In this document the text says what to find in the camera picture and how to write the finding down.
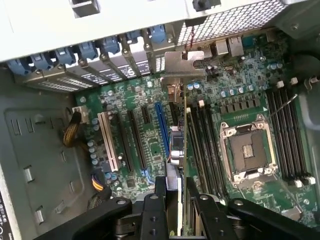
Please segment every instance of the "cpu socket cover plate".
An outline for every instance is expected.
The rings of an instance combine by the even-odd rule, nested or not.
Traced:
[[[245,132],[244,134],[241,133],[241,130],[243,129],[247,129],[247,132]],[[265,132],[267,137],[268,149],[270,151],[271,158],[271,162],[269,163],[267,162],[265,150],[261,149],[259,145],[257,147],[254,146],[254,144],[257,145],[257,143],[252,142],[251,145],[249,143],[246,144],[246,141],[250,141],[250,139],[252,141],[254,135],[257,136],[256,139],[260,140],[260,134],[262,134],[262,132]],[[239,145],[233,148],[235,144],[232,143],[232,139],[235,138],[243,141],[242,144],[244,146],[242,146],[242,149],[240,150],[241,156],[239,155],[239,151],[234,152],[236,147],[239,148]],[[237,156],[237,159],[233,159],[235,170],[233,170],[231,166],[231,161],[227,153],[227,141],[229,141],[231,145],[233,144],[231,146],[233,150],[231,149],[231,151],[234,157]],[[227,177],[234,187],[245,180],[254,179],[261,175],[272,175],[278,168],[271,138],[270,127],[262,114],[257,115],[256,121],[244,125],[229,127],[226,122],[222,122],[220,125],[220,146]]]

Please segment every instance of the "black pcie slot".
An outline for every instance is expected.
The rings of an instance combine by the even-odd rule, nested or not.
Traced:
[[[114,114],[114,119],[117,123],[117,127],[121,135],[121,142],[124,150],[124,161],[125,161],[126,167],[128,168],[129,172],[132,172],[134,170],[134,163],[130,153],[128,135],[126,134],[124,125],[120,120],[119,114]]]
[[[147,164],[146,164],[146,156],[145,156],[145,152],[143,149],[143,145],[142,145],[142,140],[141,140],[141,136],[139,133],[139,129],[138,129],[138,125],[135,119],[135,114],[132,110],[128,110],[127,111],[127,115],[129,117],[129,121],[131,124],[131,129],[132,129],[132,135],[133,135],[133,139],[134,139],[134,143],[136,146],[136,152],[138,154],[138,158],[140,161],[140,167],[142,170],[145,170],[147,168]]]
[[[205,116],[205,109],[203,107],[198,109],[198,114],[199,114],[199,119],[200,119],[200,123],[201,123],[201,128],[202,128],[202,133],[203,133],[203,141],[202,144],[205,146],[206,148],[206,153],[207,153],[207,157],[206,158],[208,160],[208,166],[209,166],[209,172],[212,175],[213,178],[213,187],[214,187],[214,191],[215,195],[217,195],[218,197],[220,196],[220,193],[222,192],[222,188],[220,186],[220,181],[219,181],[219,177],[217,174],[217,169],[215,168],[215,159],[214,159],[214,153],[212,152],[212,147],[210,144],[210,137],[209,137],[209,130],[207,129],[207,123],[206,123],[206,116]]]
[[[190,143],[192,146],[196,169],[197,169],[198,176],[200,179],[201,189],[202,189],[203,193],[208,193],[209,190],[208,190],[207,180],[205,178],[205,169],[204,169],[204,166],[203,166],[201,159],[200,159],[199,145],[198,145],[198,142],[196,139],[195,129],[193,126],[193,120],[190,117],[190,114],[187,115],[187,122],[188,122],[188,132],[189,132],[189,136],[190,136]]]
[[[169,102],[169,107],[170,107],[170,111],[171,111],[173,125],[174,126],[178,126],[178,116],[177,116],[177,111],[176,111],[175,104],[172,101],[170,101]]]
[[[286,103],[289,99],[288,99],[288,94],[287,94],[287,90],[282,88],[279,90],[279,94],[281,96],[281,105]],[[297,142],[296,142],[296,138],[298,136],[296,136],[296,132],[294,131],[294,123],[293,123],[293,119],[292,119],[292,112],[290,109],[290,106],[287,105],[283,108],[283,114],[285,116],[285,122],[286,122],[286,131],[288,133],[288,141],[290,143],[290,150],[291,150],[291,154],[292,154],[292,159],[293,159],[293,169],[294,169],[294,176],[299,176],[301,174],[301,167],[300,167],[300,161],[299,161],[299,153],[298,153],[298,147],[297,147]]]
[[[288,93],[288,98],[291,98],[293,96],[293,93],[290,91]],[[295,141],[296,141],[296,149],[298,152],[298,159],[300,163],[300,169],[301,169],[301,174],[303,176],[308,176],[309,173],[307,171],[307,165],[306,165],[306,159],[304,155],[304,148],[302,145],[302,136],[301,136],[301,129],[298,121],[298,114],[297,114],[297,109],[295,108],[295,105],[289,104],[290,110],[291,110],[291,117],[293,121],[293,131],[295,133]]]
[[[210,135],[211,135],[211,140],[212,140],[212,147],[213,147],[213,153],[214,153],[214,157],[215,157],[215,162],[217,165],[217,174],[219,177],[219,182],[221,184],[221,188],[222,188],[222,195],[223,196],[227,196],[228,195],[228,191],[227,191],[227,186],[226,186],[226,182],[225,182],[225,178],[224,178],[224,167],[222,165],[221,159],[219,157],[219,148],[218,148],[218,139],[217,139],[217,135],[215,134],[215,127],[214,127],[214,122],[212,120],[212,113],[211,113],[211,109],[209,105],[205,106],[205,112],[206,112],[206,118],[208,121],[208,128],[210,131]]]
[[[204,168],[204,177],[206,178],[207,182],[207,189],[208,189],[208,194],[215,194],[215,188],[214,188],[214,179],[212,174],[209,172],[208,168],[208,163],[206,159],[206,154],[205,154],[205,149],[204,145],[202,144],[201,141],[201,136],[200,136],[200,127],[197,124],[198,123],[198,115],[197,115],[197,108],[196,107],[191,107],[191,117],[193,121],[193,129],[194,129],[194,134],[196,136],[196,140],[198,143],[198,149],[199,149],[199,160],[203,164]]]
[[[141,112],[142,112],[143,122],[145,124],[149,124],[150,123],[150,116],[149,116],[149,113],[148,113],[148,108],[146,106],[142,106],[141,107]]]
[[[272,92],[272,90],[268,90],[266,91],[266,95],[267,95],[267,100],[269,104],[270,114],[272,114],[277,110],[276,103],[275,103],[275,94]],[[275,144],[277,146],[277,153],[279,157],[281,175],[284,180],[288,180],[289,168],[286,160],[285,149],[284,149],[283,140],[282,140],[283,136],[281,134],[281,127],[280,127],[278,115],[277,114],[273,115],[271,117],[271,121],[274,128],[273,129],[274,139],[275,139]]]
[[[275,101],[275,109],[279,109],[282,105],[281,95],[279,91],[275,92],[274,94],[274,101]],[[282,144],[284,145],[284,155],[287,160],[288,170],[289,170],[289,178],[295,176],[295,169],[294,169],[294,160],[291,153],[290,147],[290,140],[288,134],[288,127],[287,127],[287,119],[286,115],[283,110],[277,113],[277,117],[280,122],[280,134],[282,135]]]

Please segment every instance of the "yellow wire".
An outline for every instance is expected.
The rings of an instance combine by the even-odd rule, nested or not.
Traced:
[[[104,188],[103,186],[99,185],[95,180],[92,179],[92,185],[94,186],[95,189],[102,191]]]

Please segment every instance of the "cpu socket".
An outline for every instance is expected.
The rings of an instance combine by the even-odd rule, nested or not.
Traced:
[[[226,174],[236,187],[245,180],[276,172],[269,124],[262,114],[244,125],[220,125],[220,146]]]

